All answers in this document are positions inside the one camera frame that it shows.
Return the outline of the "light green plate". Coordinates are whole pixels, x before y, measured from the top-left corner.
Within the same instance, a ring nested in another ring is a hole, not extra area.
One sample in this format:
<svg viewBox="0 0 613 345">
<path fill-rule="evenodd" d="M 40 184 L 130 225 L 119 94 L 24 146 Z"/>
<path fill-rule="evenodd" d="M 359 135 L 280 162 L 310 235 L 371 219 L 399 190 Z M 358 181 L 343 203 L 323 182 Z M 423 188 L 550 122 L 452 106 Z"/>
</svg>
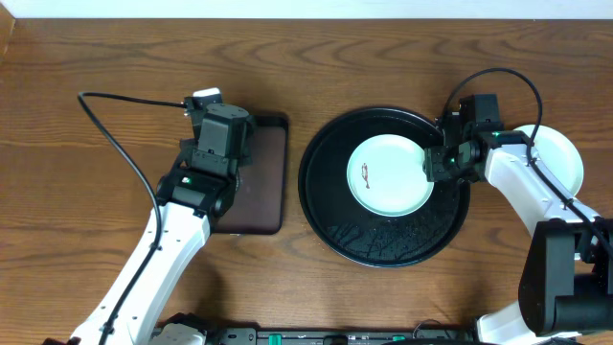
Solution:
<svg viewBox="0 0 613 345">
<path fill-rule="evenodd" d="M 366 210 L 388 218 L 416 212 L 434 184 L 422 169 L 424 149 L 395 134 L 376 135 L 352 152 L 346 168 L 352 196 Z"/>
</svg>

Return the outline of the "light blue plate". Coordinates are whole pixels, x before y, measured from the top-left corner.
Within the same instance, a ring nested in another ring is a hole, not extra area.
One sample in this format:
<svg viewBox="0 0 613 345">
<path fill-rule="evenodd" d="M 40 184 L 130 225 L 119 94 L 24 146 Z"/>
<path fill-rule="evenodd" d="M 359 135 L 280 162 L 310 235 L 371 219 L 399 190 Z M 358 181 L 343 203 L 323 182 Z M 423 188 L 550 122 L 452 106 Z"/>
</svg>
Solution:
<svg viewBox="0 0 613 345">
<path fill-rule="evenodd" d="M 584 178 L 583 162 L 579 151 L 565 135 L 551 127 L 539 126 L 531 155 L 537 155 L 573 196 L 579 192 Z"/>
</svg>

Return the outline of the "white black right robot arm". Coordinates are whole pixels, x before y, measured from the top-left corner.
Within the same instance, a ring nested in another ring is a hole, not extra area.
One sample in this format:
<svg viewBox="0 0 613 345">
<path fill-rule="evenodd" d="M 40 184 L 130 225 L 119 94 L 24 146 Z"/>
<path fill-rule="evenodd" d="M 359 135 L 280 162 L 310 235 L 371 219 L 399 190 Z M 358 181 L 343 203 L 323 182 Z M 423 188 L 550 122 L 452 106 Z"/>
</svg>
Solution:
<svg viewBox="0 0 613 345">
<path fill-rule="evenodd" d="M 516 302 L 476 322 L 492 344 L 543 344 L 612 328 L 612 221 L 576 199 L 522 131 L 498 123 L 445 125 L 443 144 L 425 151 L 432 182 L 486 181 L 526 226 L 532 241 Z"/>
</svg>

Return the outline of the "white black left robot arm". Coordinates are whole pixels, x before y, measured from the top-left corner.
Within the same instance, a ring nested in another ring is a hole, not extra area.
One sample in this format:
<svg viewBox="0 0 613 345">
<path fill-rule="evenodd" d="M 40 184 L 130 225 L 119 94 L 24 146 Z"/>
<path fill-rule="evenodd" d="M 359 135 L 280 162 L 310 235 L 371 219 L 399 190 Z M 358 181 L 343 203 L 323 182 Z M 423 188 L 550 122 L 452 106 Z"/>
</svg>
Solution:
<svg viewBox="0 0 613 345">
<path fill-rule="evenodd" d="M 245 109 L 211 103 L 191 112 L 200 134 L 154 192 L 142 238 L 70 344 L 150 344 L 161 311 L 212 225 L 233 205 L 238 167 L 255 125 Z"/>
</svg>

